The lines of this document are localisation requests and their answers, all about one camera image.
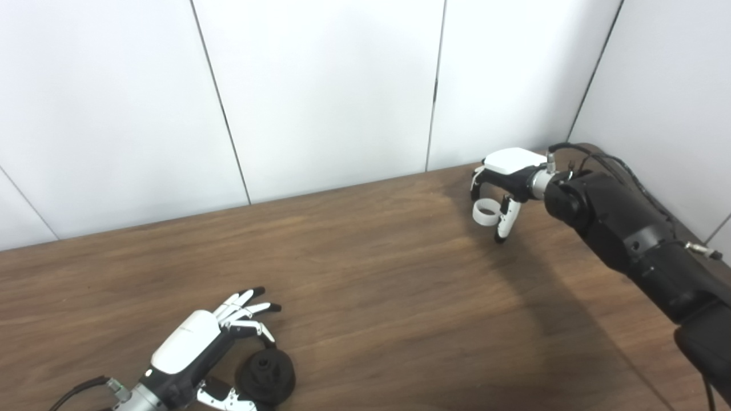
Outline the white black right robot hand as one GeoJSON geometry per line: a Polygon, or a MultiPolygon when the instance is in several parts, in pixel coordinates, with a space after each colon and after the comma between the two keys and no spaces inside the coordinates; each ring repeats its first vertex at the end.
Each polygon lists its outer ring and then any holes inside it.
{"type": "Polygon", "coordinates": [[[504,244],[524,203],[543,200],[548,183],[556,174],[552,155],[540,155],[519,147],[505,148],[485,157],[472,173],[470,197],[473,221],[495,226],[495,242],[504,244]],[[502,189],[500,202],[481,198],[483,185],[502,189]]]}

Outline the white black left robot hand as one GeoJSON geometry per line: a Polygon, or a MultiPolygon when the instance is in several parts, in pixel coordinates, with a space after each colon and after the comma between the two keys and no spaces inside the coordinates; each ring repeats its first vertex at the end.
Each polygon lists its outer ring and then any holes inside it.
{"type": "Polygon", "coordinates": [[[251,304],[266,292],[253,287],[230,295],[214,310],[199,309],[178,325],[152,354],[148,369],[133,390],[146,410],[176,410],[194,401],[219,410],[273,410],[235,388],[208,378],[238,339],[258,338],[276,348],[271,331],[255,317],[280,312],[279,304],[251,304]]]}

